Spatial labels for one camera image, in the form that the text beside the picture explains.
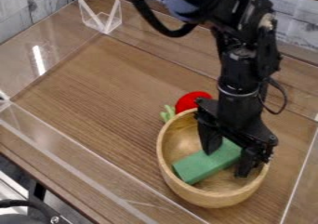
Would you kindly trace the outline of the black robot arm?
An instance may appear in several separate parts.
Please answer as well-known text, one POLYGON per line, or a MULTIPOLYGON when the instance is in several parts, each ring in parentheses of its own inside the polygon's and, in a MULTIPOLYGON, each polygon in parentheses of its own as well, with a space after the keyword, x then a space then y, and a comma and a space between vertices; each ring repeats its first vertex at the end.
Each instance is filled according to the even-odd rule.
POLYGON ((277 19, 270 0, 162 0, 171 15, 187 23, 210 23, 220 58, 218 99, 198 98, 198 129, 203 151, 214 153, 227 138, 240 146, 235 175, 270 161, 278 138, 262 122, 267 88, 282 60, 277 19))

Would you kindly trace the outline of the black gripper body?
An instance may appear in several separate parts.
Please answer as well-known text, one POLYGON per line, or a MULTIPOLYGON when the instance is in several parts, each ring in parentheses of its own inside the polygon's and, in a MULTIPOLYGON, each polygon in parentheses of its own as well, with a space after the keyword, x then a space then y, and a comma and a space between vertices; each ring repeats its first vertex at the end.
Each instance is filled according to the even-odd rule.
POLYGON ((278 138, 262 121, 266 95, 255 90, 250 94, 220 92, 219 99, 196 98, 199 123, 220 129, 222 141, 231 140, 240 151, 248 147, 263 150, 263 164, 270 162, 278 138))

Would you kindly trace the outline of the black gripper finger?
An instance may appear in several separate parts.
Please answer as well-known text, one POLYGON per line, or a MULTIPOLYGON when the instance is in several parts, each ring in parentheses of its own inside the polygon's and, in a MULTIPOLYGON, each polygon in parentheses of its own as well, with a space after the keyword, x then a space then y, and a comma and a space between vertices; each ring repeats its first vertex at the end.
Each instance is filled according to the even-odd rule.
POLYGON ((242 150, 235 171, 238 178, 248 177, 251 170, 263 162, 262 154, 263 150, 258 147, 248 147, 242 150))
POLYGON ((212 154, 222 145, 220 129, 215 125, 198 125, 202 149, 207 155, 212 154))

